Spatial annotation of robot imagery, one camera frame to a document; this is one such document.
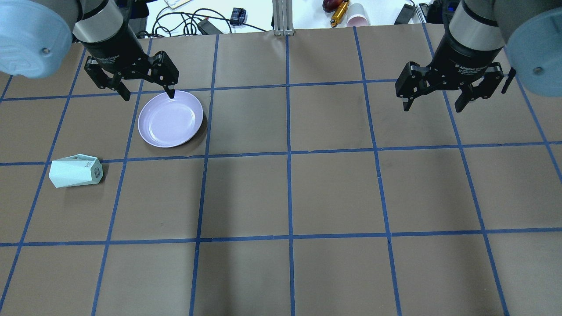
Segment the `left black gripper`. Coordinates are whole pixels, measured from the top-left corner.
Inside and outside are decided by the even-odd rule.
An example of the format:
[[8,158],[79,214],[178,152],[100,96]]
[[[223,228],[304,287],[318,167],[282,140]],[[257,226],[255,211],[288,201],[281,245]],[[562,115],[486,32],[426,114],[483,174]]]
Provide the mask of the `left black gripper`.
[[175,98],[180,72],[174,62],[165,51],[147,56],[132,30],[119,30],[107,40],[82,44],[91,56],[84,70],[98,88],[115,91],[124,101],[129,101],[131,92],[121,81],[144,79],[162,86],[170,99]]

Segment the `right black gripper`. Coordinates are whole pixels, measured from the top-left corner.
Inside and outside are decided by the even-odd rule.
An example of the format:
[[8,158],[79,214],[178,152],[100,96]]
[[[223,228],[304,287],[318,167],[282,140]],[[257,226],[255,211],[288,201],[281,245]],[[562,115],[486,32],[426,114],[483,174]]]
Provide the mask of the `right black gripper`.
[[[445,33],[434,52],[433,85],[446,84],[444,90],[457,90],[461,94],[455,101],[455,111],[462,112],[469,102],[478,98],[487,99],[496,91],[504,78],[500,63],[493,63],[500,49],[474,50],[459,43],[450,33]],[[395,92],[402,99],[404,111],[409,111],[414,100],[435,90],[428,82],[430,67],[407,62],[395,82]],[[482,81],[472,83],[483,76]]]

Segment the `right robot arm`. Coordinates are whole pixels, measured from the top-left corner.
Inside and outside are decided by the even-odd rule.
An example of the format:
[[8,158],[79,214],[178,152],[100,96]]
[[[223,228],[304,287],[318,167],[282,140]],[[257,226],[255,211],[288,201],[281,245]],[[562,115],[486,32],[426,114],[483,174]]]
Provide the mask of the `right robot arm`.
[[559,0],[462,0],[431,62],[408,62],[395,83],[403,109],[436,90],[460,90],[455,110],[487,99],[503,80],[495,62],[506,47],[511,66],[502,92],[514,76],[534,94],[560,97],[562,8]]

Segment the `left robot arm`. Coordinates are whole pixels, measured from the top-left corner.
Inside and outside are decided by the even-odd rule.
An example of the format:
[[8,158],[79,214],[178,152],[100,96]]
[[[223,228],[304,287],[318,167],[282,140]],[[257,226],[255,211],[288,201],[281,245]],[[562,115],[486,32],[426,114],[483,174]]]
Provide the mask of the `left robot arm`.
[[3,0],[0,19],[3,73],[51,76],[76,38],[90,54],[84,69],[98,88],[128,101],[124,80],[142,79],[175,97],[179,70],[164,51],[146,54],[114,0]]

